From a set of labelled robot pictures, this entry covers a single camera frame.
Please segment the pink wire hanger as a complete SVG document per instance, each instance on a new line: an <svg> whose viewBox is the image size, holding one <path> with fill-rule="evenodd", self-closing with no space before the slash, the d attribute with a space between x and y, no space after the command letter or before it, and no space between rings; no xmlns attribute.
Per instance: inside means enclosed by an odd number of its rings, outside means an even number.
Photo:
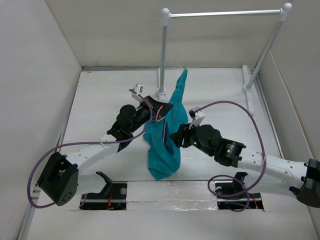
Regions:
<svg viewBox="0 0 320 240"><path fill-rule="evenodd" d="M162 122L162 142L164 145L166 145L166 119L164 116L160 117L160 111L162 110L163 106L161 105L156 113L155 120L156 122Z"/></svg>

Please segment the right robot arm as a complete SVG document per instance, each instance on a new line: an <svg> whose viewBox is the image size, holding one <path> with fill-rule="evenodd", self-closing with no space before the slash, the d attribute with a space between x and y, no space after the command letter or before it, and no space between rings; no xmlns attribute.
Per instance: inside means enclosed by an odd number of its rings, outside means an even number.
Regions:
<svg viewBox="0 0 320 240"><path fill-rule="evenodd" d="M181 124L170 135L178 148L193 146L225 166L264 173L287 183L296 199L309 207L320 206L320 163L291 161L273 156L263 157L243 143L222 138L219 130L209 124L191 126Z"/></svg>

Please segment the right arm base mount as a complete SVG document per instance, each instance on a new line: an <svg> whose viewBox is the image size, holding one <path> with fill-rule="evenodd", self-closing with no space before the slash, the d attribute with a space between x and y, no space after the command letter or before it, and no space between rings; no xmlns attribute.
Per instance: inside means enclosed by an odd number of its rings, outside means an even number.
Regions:
<svg viewBox="0 0 320 240"><path fill-rule="evenodd" d="M238 171L233 178L215 177L209 184L212 192L218 195L234 195L245 190L248 173ZM218 210L240 212L242 210L264 210L261 193L248 192L233 197L216 196Z"/></svg>

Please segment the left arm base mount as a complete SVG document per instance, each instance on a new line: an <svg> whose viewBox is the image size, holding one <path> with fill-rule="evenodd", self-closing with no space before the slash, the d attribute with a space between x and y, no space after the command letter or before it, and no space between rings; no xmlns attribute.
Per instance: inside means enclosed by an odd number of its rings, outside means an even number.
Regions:
<svg viewBox="0 0 320 240"><path fill-rule="evenodd" d="M79 208L87 211L123 211L127 209L128 183L113 181L102 171L97 175L103 178L105 185L100 192L89 192L81 196Z"/></svg>

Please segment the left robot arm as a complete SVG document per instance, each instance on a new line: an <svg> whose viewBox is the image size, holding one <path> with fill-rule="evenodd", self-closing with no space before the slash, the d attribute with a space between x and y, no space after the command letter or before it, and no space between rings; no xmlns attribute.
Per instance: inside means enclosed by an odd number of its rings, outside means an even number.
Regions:
<svg viewBox="0 0 320 240"><path fill-rule="evenodd" d="M159 102L150 96L132 95L139 106L122 106L115 123L98 141L81 142L83 148L62 155L56 150L45 154L47 163L37 180L39 188L57 206L68 203L78 187L78 177L88 167L126 148L140 127L146 130L151 122L163 118L173 107L172 103Z"/></svg>

